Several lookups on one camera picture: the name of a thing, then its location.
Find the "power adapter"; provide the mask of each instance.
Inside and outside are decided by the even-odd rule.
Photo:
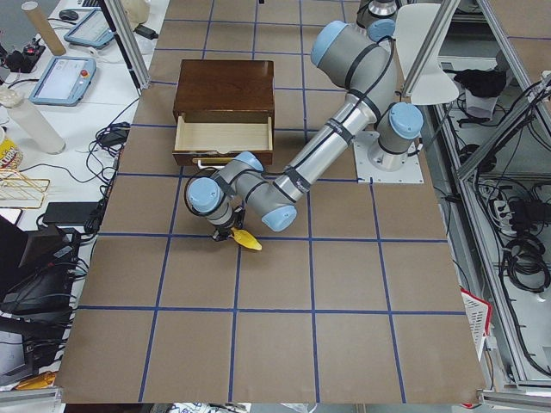
[[[97,137],[97,143],[103,148],[124,144],[128,138],[130,124],[128,122],[115,123]]]
[[[143,24],[139,24],[138,27],[134,29],[134,32],[149,40],[153,40],[158,37],[158,34],[155,30],[153,30],[152,28],[148,28]]]
[[[3,64],[12,72],[30,73],[45,50],[46,47],[39,45],[37,39],[32,39],[23,47],[23,52],[15,50],[6,54]]]

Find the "power strip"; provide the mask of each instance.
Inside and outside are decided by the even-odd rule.
[[[513,230],[511,220],[513,214],[509,208],[509,204],[505,200],[495,200],[493,202],[493,211],[495,212],[495,218],[499,222],[499,229],[504,235],[515,237],[517,232]]]

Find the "cardboard tube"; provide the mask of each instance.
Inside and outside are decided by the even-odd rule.
[[[33,23],[36,31],[40,34],[44,42],[54,56],[61,56],[65,54],[66,50],[58,36],[50,26],[50,23],[42,13],[42,10],[38,7],[37,2],[25,2],[22,4],[21,9],[27,15],[27,18]]]

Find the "yellow object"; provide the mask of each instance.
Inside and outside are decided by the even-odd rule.
[[[232,238],[236,243],[250,250],[260,251],[262,249],[262,245],[248,231],[232,228]]]
[[[42,374],[39,374],[36,377],[32,377],[31,379],[23,380],[15,387],[15,389],[16,390],[43,389],[44,387],[48,387],[49,385],[53,384],[53,381],[55,380],[55,375],[56,373],[53,373],[53,372],[44,372]]]
[[[17,145],[9,139],[0,127],[0,168],[19,168],[23,154]]]

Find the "black cable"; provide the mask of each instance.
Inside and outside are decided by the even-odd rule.
[[[46,213],[42,213],[41,215],[38,216],[38,218],[36,219],[35,223],[36,223],[36,228],[38,230],[40,229],[43,229],[43,228],[46,228],[46,226],[44,224],[41,224],[40,223],[40,220],[44,218],[44,215],[46,215]]]
[[[46,265],[44,268],[39,268],[36,271],[34,271],[31,275],[27,276],[26,278],[24,278],[14,286],[12,286],[8,290],[8,293],[14,293],[17,290],[19,290],[19,293],[16,295],[14,300],[4,301],[3,303],[5,305],[12,304],[12,303],[15,304],[15,305],[12,305],[12,311],[13,311],[13,309],[15,309],[21,302],[26,302],[27,300],[45,298],[46,296],[26,299],[26,297],[29,294],[31,294],[32,291],[35,288],[37,288],[45,278],[47,278],[49,272],[52,271],[53,268],[61,267],[61,266],[71,266],[71,267],[79,268],[78,264],[76,264],[75,262],[57,262],[54,264]]]
[[[490,354],[490,349],[486,345],[484,345],[484,347],[485,347],[486,354],[488,356],[487,359],[490,361],[490,389],[489,390],[492,391],[494,387],[493,381],[495,377],[495,372],[493,371],[493,360],[492,360],[492,355]]]
[[[521,92],[521,94],[519,96],[517,96],[517,99],[515,99],[513,101],[513,103],[511,104],[511,106],[509,107],[509,111],[505,114],[505,116],[503,118],[501,118],[499,120],[499,123],[502,123],[505,118],[507,118],[507,116],[510,115],[510,113],[512,112],[513,108],[533,89],[535,88],[538,84],[540,84],[540,82],[535,82],[535,83],[532,83],[528,88],[526,88],[525,90],[523,90]]]
[[[456,260],[452,259],[451,261],[454,262],[454,264],[456,265],[456,267],[459,269],[459,272],[461,273],[461,275],[463,276],[463,279],[465,280],[465,286],[461,286],[462,288],[466,289],[467,291],[471,291],[471,286],[469,285],[468,283],[468,278],[467,278],[467,275],[465,274],[465,271],[463,271],[463,268],[461,268],[461,265],[459,265],[459,262],[457,262]]]
[[[533,235],[524,234],[510,241],[504,247],[501,268],[512,285],[531,293],[543,293],[551,285],[551,274],[543,261],[545,249]],[[535,275],[543,273],[543,281],[537,287],[531,287],[520,281],[517,274]]]
[[[29,299],[14,299],[14,300],[11,300],[11,301],[4,301],[2,304],[4,304],[4,305],[15,304],[15,306],[18,306],[20,303],[27,303],[28,301],[36,301],[36,300],[39,300],[39,299],[48,299],[48,298],[51,298],[51,297],[69,297],[70,299],[77,300],[77,297],[72,295],[72,294],[52,293],[52,294],[41,295],[40,297],[31,297]]]
[[[530,124],[528,125],[528,130],[530,132],[530,135],[532,136],[532,138],[534,138],[534,140],[540,144],[543,149],[545,149],[546,151],[550,151],[551,152],[551,144],[549,144],[548,142],[545,141],[545,138],[543,138],[540,133],[534,128],[534,125]]]
[[[505,165],[504,170],[501,174],[501,177],[498,179],[498,183],[496,184],[496,186],[498,187],[501,179],[505,176],[505,173],[509,168],[509,165],[511,164],[512,159],[517,153],[518,146],[520,145],[520,141],[523,136],[523,129],[534,119],[530,109],[533,107],[533,105],[535,106],[537,102],[538,102],[537,98],[534,99],[534,101],[530,103],[529,107],[522,114],[518,115],[518,117],[513,121],[509,130],[505,131],[500,137],[500,139],[497,139],[497,141],[493,144],[490,151],[488,151],[485,158],[479,163],[477,167],[477,172],[476,172],[477,180],[478,180],[478,177],[480,176],[481,167],[483,164],[485,164],[485,161],[494,157],[518,133],[518,141],[515,146],[515,149],[513,150],[511,158]],[[489,202],[490,202],[490,196],[488,197],[486,206],[483,206],[483,210],[487,210]]]
[[[469,112],[467,112],[466,101],[461,100],[459,97],[457,98],[457,107],[459,108],[459,110],[461,110],[463,112],[463,114],[465,116],[467,116],[466,120],[459,119],[457,121],[457,124],[459,125],[459,127],[462,127],[464,123],[475,124],[475,125],[483,126],[483,127],[497,127],[499,125],[499,123],[495,123],[495,124],[492,124],[492,125],[487,125],[486,122],[491,121],[491,119],[479,118],[479,117],[471,115]]]
[[[69,174],[69,176],[70,176],[73,180],[75,180],[75,181],[78,182],[78,183],[87,183],[87,182],[91,182],[91,181],[94,181],[94,180],[98,177],[98,176],[92,176],[90,179],[86,179],[86,180],[82,181],[82,180],[76,178],[76,177],[72,174],[72,172],[71,172],[70,170],[68,170],[66,167],[64,167],[64,166],[58,166],[58,165],[51,165],[51,164],[49,164],[49,163],[37,163],[36,165],[29,166],[28,168],[25,168],[24,170],[20,170],[20,172],[26,172],[26,171],[28,171],[28,170],[32,170],[32,169],[34,169],[34,168],[38,168],[39,166],[47,166],[48,168],[55,168],[55,169],[57,169],[57,170],[64,170],[64,171],[66,171],[66,172]]]
[[[501,176],[501,181],[514,183],[515,185],[520,187],[520,189],[522,189],[524,193],[526,193],[530,197],[530,199],[534,199],[534,195],[530,192],[530,190],[526,187],[526,185],[524,185],[518,179],[510,178],[509,176]]]
[[[197,176],[199,176],[199,174],[201,174],[202,172],[206,172],[208,170],[215,170],[217,171],[216,168],[212,168],[212,167],[208,167],[208,168],[204,168],[202,170],[199,170],[197,173],[195,173],[194,175],[192,175],[188,181],[186,182],[186,184],[184,185],[184,188],[183,188],[183,192],[185,193],[184,197],[183,197],[183,203],[184,205],[186,206],[186,208],[188,208],[188,211],[190,213],[192,213],[193,215],[195,215],[196,217],[206,217],[208,215],[210,215],[212,213],[212,211],[215,211],[216,209],[218,209],[220,207],[220,205],[222,205],[222,202],[224,202],[224,199],[226,198],[226,196],[221,196],[220,197],[220,200],[218,202],[218,204],[213,208],[211,209],[210,212],[208,213],[200,213],[199,211],[195,210],[190,204],[189,204],[189,201],[188,201],[188,197],[187,197],[187,193],[188,193],[188,188],[189,188],[189,185],[191,184],[191,182],[197,178]],[[248,168],[248,169],[245,169],[245,170],[240,170],[227,184],[228,185],[232,185],[236,179],[238,179],[240,176],[242,176],[243,174],[246,174],[246,173],[251,173],[251,172],[256,172],[256,173],[260,173],[260,171],[258,170],[254,170],[252,168]]]
[[[546,186],[551,186],[551,181],[539,181],[539,182],[534,182],[534,184],[532,185],[532,188],[530,188],[530,192],[532,193],[532,196],[536,199],[536,200],[542,200],[542,198],[537,194],[537,189],[538,188],[543,188],[543,187],[546,187]]]
[[[434,133],[432,133],[432,136],[430,137],[429,142],[424,146],[424,149],[426,151],[432,146],[432,144],[434,143],[434,141],[436,139],[436,136],[442,130],[442,128],[444,126],[444,123],[446,123],[446,119],[448,119],[449,113],[451,112],[451,109],[453,108],[453,106],[454,106],[453,104],[450,104],[448,109],[444,109],[445,110],[444,116],[442,117],[442,119],[438,123],[438,126],[436,127],[436,130],[434,131]]]
[[[446,237],[448,236],[449,234],[449,225],[451,223],[451,203],[449,202],[449,200],[447,199],[448,197],[448,194],[446,194],[444,191],[442,191],[440,188],[438,187],[435,187],[433,186],[433,188],[440,192],[443,197],[441,198],[442,200],[445,200],[446,202],[448,202],[448,214],[446,214],[445,210],[444,210],[444,218],[446,218],[446,215],[448,215],[448,217],[446,218]]]
[[[76,25],[75,22],[69,22],[68,20],[56,19],[56,18],[53,18],[53,17],[48,17],[47,20],[53,20],[53,21],[55,21],[55,22],[63,22],[63,23],[71,24],[72,26],[75,26],[75,25]]]
[[[22,79],[22,80],[17,80],[15,82],[12,82],[9,84],[8,86],[8,89],[11,89],[13,88],[15,85],[19,84],[19,83],[25,83],[25,82],[38,82],[40,79]]]
[[[285,172],[262,172],[262,176],[282,176]]]
[[[388,55],[388,60],[385,64],[385,66],[383,67],[381,73],[379,74],[379,76],[374,80],[374,82],[359,96],[359,97],[356,97],[357,98],[357,101],[356,103],[352,106],[352,108],[350,109],[350,111],[343,117],[342,120],[340,120],[340,123],[341,124],[344,124],[344,122],[349,119],[349,117],[354,113],[354,111],[360,106],[360,104],[363,102],[363,99],[365,99],[367,97],[367,95],[369,94],[369,92],[371,90],[373,90],[373,88],[375,86],[377,86],[377,84],[379,84],[379,82],[382,80],[382,78],[387,74],[387,71],[388,71],[388,67],[390,67],[390,64],[393,62],[393,57],[394,57],[394,49],[395,49],[395,45],[394,45],[394,39],[392,39],[391,37],[389,36],[385,36],[383,37],[382,39],[380,39],[377,44],[381,41],[384,41],[384,40],[389,40],[390,41],[390,53]],[[325,143],[325,141],[333,134],[334,132],[331,131],[329,132],[329,134],[327,134],[326,136],[324,136],[323,138],[320,139],[320,141],[318,142],[318,144],[316,146],[314,146],[307,154],[304,155],[304,157],[298,161],[295,165],[293,165],[295,168],[299,168],[309,157],[310,155],[315,152],[321,145],[323,145]]]
[[[115,118],[114,118],[113,120],[111,120],[111,122],[109,123],[108,126],[113,125],[113,124],[115,123],[115,121],[116,121],[117,119],[119,119],[119,118],[122,116],[122,114],[124,114],[130,107],[132,107],[132,105],[133,105],[135,102],[137,102],[139,99],[140,99],[140,96],[138,96],[136,99],[134,99],[133,101],[131,101],[130,103],[128,103],[127,106],[126,106],[124,109],[122,109],[122,110],[119,112],[119,114],[117,114],[117,115],[115,116]]]
[[[444,119],[448,122],[449,130],[451,131],[452,137],[454,138],[454,147],[456,152],[461,152],[461,148],[459,147],[459,144],[461,143],[463,147],[467,146],[465,141],[459,136],[457,131],[454,128],[454,122],[451,120],[451,116],[449,116],[449,113],[451,112],[451,108],[453,107],[453,102],[450,103],[450,108],[446,108],[446,105],[443,103],[442,107],[446,111],[447,115],[444,116]]]
[[[476,197],[477,201],[479,202],[479,205],[480,205],[483,213],[486,215],[486,219],[488,220],[488,222],[490,223],[490,226],[492,227],[492,229],[494,231],[496,231],[496,229],[495,229],[495,223],[492,220],[492,214],[490,213],[490,200],[491,200],[492,195],[494,194],[494,192],[496,190],[499,190],[498,189],[499,188],[499,183],[501,182],[502,178],[505,176],[505,173],[506,173],[507,169],[509,168],[509,165],[511,164],[511,162],[512,162],[513,158],[515,157],[515,155],[517,154],[518,146],[520,145],[520,141],[521,141],[522,136],[523,135],[522,135],[522,129],[521,129],[521,132],[519,133],[519,136],[518,136],[517,144],[515,145],[515,148],[514,148],[512,154],[511,154],[511,157],[509,158],[509,161],[505,165],[501,176],[499,177],[497,183],[494,186],[494,189],[488,195],[486,203],[481,199],[480,187],[478,186],[478,180],[480,178],[480,168],[481,168],[481,165],[483,163],[479,163],[479,166],[477,167],[477,170],[476,170],[476,174],[475,174],[475,197]],[[505,235],[502,231],[499,231],[499,234],[500,235]],[[498,239],[498,248],[499,247],[504,248],[504,243],[501,240],[501,237],[499,235],[497,235],[497,239]]]
[[[509,295],[509,291],[507,290],[507,286],[505,285],[505,274],[504,274],[504,269],[501,265],[499,266],[498,277],[499,277],[499,281],[500,281],[500,284],[501,284],[501,288],[502,288],[502,290],[504,292],[504,295],[505,295],[505,302],[507,303],[509,313],[511,314],[511,317],[513,319],[513,323],[514,323],[514,326],[515,326],[515,332],[517,333],[518,343],[520,344],[520,348],[523,351],[524,357],[526,358],[528,363],[535,370],[537,370],[541,374],[544,374],[548,377],[551,377],[551,371],[546,370],[545,368],[543,368],[539,364],[537,364],[537,362],[534,360],[534,358],[532,357],[532,355],[528,351],[528,348],[526,347],[526,342],[524,341],[523,332],[521,330],[520,323],[518,322],[517,313],[515,312],[515,308],[512,305],[512,300],[511,300],[511,297]]]

